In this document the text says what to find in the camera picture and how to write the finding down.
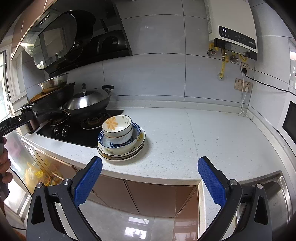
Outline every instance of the white water heater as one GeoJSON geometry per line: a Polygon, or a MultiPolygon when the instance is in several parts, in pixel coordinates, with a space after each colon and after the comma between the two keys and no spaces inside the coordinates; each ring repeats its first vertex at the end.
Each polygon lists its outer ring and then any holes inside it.
{"type": "Polygon", "coordinates": [[[205,0],[209,40],[220,47],[257,60],[257,35],[247,0],[205,0]]]}

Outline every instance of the white speckled countertop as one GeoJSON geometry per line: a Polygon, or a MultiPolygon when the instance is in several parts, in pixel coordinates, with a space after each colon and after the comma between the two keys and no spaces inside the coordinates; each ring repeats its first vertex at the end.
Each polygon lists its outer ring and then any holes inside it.
{"type": "MultiPolygon", "coordinates": [[[[235,113],[152,107],[122,107],[146,132],[141,153],[123,162],[102,159],[102,174],[146,183],[196,185],[199,157],[207,156],[228,179],[256,178],[281,170],[288,177],[277,152],[247,117],[235,113]]],[[[65,143],[34,134],[25,141],[62,161],[84,167],[97,149],[65,143]]],[[[220,206],[204,188],[206,226],[220,206]]]]}

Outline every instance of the electrical outlet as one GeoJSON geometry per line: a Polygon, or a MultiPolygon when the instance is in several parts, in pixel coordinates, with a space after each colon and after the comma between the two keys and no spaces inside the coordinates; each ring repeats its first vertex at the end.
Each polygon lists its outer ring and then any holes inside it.
{"type": "MultiPolygon", "coordinates": [[[[242,83],[243,81],[240,80],[240,79],[235,79],[235,85],[234,85],[234,88],[236,90],[239,90],[239,91],[242,91],[242,83]]],[[[250,82],[247,82],[247,81],[244,81],[244,92],[246,90],[246,87],[248,87],[248,92],[251,91],[251,83],[250,82]]]]}
{"type": "Polygon", "coordinates": [[[241,62],[241,70],[240,70],[240,72],[242,72],[243,68],[247,69],[247,72],[249,71],[249,65],[244,63],[244,62],[241,62]]]}

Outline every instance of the hand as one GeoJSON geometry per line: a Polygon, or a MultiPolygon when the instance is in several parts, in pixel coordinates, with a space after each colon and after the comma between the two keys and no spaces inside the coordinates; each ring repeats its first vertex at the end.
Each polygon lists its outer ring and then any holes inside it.
{"type": "Polygon", "coordinates": [[[6,176],[2,179],[3,183],[10,183],[12,180],[12,174],[6,172],[11,166],[11,162],[8,159],[8,151],[4,148],[2,155],[0,156],[0,173],[6,173],[6,176]]]}

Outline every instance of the stainless steel sink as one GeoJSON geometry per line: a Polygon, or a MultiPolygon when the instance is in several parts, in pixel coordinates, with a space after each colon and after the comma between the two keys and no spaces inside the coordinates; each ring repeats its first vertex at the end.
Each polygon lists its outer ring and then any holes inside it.
{"type": "MultiPolygon", "coordinates": [[[[264,186],[267,195],[272,222],[272,239],[275,240],[280,230],[287,225],[293,215],[288,188],[280,171],[247,182],[240,182],[240,184],[247,185],[256,185],[257,183],[264,186]]],[[[241,205],[237,209],[237,220],[239,220],[243,208],[241,205]]]]}

